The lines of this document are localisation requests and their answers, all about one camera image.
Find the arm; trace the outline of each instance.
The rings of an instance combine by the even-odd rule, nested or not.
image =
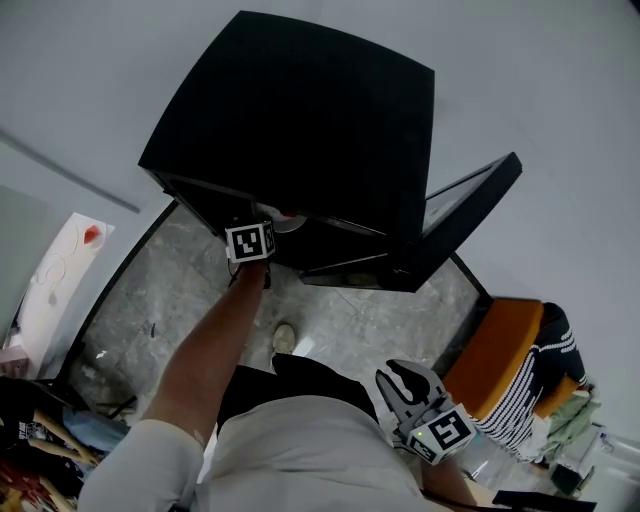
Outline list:
[[[265,262],[243,267],[173,354],[144,419],[171,423],[206,444],[258,311],[266,270]]]
[[[95,457],[95,455],[93,455],[86,446],[84,446],[75,437],[73,437],[66,428],[58,424],[50,416],[47,416],[42,411],[36,409],[33,413],[33,421],[35,421],[36,423],[40,423],[54,436],[59,437],[69,446],[72,446],[74,450],[77,451],[77,453],[72,450],[67,450],[52,443],[48,443],[46,441],[41,441],[38,439],[30,439],[30,446],[39,448],[40,450],[43,450],[47,453],[61,455],[62,457],[69,457],[70,459],[84,462],[85,464],[91,464],[92,466],[98,465],[98,459]]]
[[[46,453],[50,453],[51,455],[59,455],[60,457],[67,457],[71,460],[84,462],[85,464],[87,463],[87,461],[78,452],[69,450],[64,446],[58,446],[57,444],[44,441],[42,439],[29,439],[29,446],[31,446],[32,448],[37,448],[38,450],[42,450]]]
[[[65,498],[47,478],[41,476],[40,484],[47,490],[51,496],[51,501],[53,501],[61,512],[76,512],[75,507],[69,503],[67,498]]]
[[[447,459],[437,466],[430,466],[421,460],[420,472],[422,474],[422,488],[425,491],[463,505],[477,505],[453,458]],[[468,512],[466,508],[454,507],[446,503],[442,503],[442,505],[454,512]]]

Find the sleeve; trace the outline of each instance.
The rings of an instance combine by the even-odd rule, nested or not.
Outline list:
[[[162,421],[143,420],[91,473],[78,510],[186,509],[202,463],[202,446],[185,431]]]

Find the white sneaker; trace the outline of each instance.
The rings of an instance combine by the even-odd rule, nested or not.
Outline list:
[[[293,354],[296,348],[296,333],[289,324],[280,324],[273,333],[273,353]]]

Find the white shirt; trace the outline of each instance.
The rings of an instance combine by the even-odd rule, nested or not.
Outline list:
[[[302,396],[228,420],[196,485],[200,444],[144,420],[92,473],[80,511],[442,511],[425,501],[380,427],[360,409]]]

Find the floor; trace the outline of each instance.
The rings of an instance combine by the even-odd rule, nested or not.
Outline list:
[[[177,207],[133,258],[93,318],[82,340],[86,346],[71,365],[71,384],[94,404],[120,403],[137,395],[135,418],[146,408],[173,350],[228,282],[223,242]],[[375,371],[392,358],[446,370],[468,339],[478,298],[451,261],[416,294],[306,286],[295,272],[272,265],[272,289],[264,294],[241,362],[269,370],[272,333],[279,323],[290,323],[307,347],[307,357],[362,382],[381,426],[391,432],[395,422],[375,385]],[[490,471],[483,466],[487,483],[498,479],[505,488],[508,479],[514,480],[509,488],[522,488],[521,465],[514,466],[501,453],[480,438],[469,452],[466,469],[475,471],[485,458],[498,461]]]

